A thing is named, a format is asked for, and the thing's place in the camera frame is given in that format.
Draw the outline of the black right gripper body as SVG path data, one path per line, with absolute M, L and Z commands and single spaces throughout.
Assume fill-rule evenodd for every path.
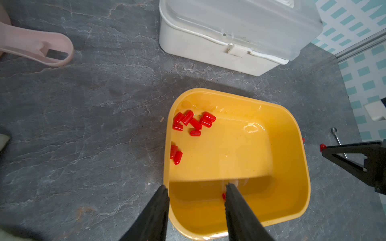
M 386 140 L 377 143 L 365 153 L 364 183 L 375 189 L 379 194 L 386 194 Z

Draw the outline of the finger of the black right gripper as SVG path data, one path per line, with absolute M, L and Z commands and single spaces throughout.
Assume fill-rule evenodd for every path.
M 382 182 L 382 143 L 371 141 L 339 146 L 321 145 L 322 156 L 338 165 L 365 184 Z M 361 154 L 364 157 L 360 165 L 346 158 L 343 154 Z

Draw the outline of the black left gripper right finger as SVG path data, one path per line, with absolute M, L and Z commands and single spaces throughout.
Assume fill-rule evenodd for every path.
M 225 213 L 231 241 L 272 241 L 237 187 L 226 185 Z

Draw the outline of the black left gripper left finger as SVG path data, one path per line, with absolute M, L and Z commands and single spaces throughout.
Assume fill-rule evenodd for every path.
M 169 213 L 168 189 L 161 185 L 121 241 L 165 241 Z

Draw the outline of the yellow plastic storage box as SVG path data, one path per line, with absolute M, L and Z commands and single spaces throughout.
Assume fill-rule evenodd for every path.
M 191 110 L 203 128 L 173 123 Z M 203 113 L 216 117 L 211 122 Z M 171 145 L 183 153 L 175 165 Z M 263 226 L 302 216 L 311 184 L 302 135 L 283 106 L 204 88 L 181 94 L 167 126 L 163 182 L 173 226 L 192 240 L 228 235 L 226 185 L 237 186 Z

